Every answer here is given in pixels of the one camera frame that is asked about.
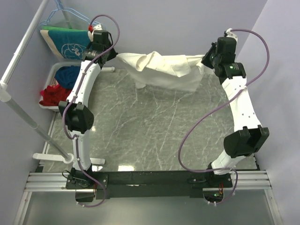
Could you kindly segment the white floral t shirt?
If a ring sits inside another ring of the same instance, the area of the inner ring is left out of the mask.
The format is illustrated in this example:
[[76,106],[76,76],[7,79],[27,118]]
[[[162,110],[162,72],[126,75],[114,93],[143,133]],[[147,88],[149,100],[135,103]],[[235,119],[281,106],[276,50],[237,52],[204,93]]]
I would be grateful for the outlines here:
[[135,82],[137,89],[156,86],[179,91],[196,91],[204,75],[213,70],[204,66],[203,55],[163,56],[156,51],[149,54],[120,53],[116,56]]

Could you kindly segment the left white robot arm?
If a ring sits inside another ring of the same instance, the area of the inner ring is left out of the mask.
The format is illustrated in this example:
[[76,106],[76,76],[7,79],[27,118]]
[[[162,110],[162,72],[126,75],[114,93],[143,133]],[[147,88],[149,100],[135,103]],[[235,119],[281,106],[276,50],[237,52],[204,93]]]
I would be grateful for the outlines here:
[[59,102],[64,132],[73,142],[73,168],[76,171],[88,171],[91,168],[89,135],[94,115],[88,109],[89,97],[102,67],[116,55],[110,32],[105,30],[92,32],[92,41],[82,54],[74,87],[67,99]]

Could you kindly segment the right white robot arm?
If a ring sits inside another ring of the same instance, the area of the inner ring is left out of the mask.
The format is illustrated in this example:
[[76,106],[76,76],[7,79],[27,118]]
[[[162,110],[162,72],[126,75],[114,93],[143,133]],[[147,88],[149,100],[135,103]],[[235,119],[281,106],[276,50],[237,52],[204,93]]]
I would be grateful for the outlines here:
[[222,175],[229,173],[238,162],[258,152],[270,135],[254,111],[245,69],[242,63],[235,62],[236,45],[237,40],[232,37],[219,37],[202,60],[219,78],[230,101],[234,122],[234,132],[224,138],[224,150],[211,163],[214,171],[206,175],[206,183],[211,187],[218,186]]

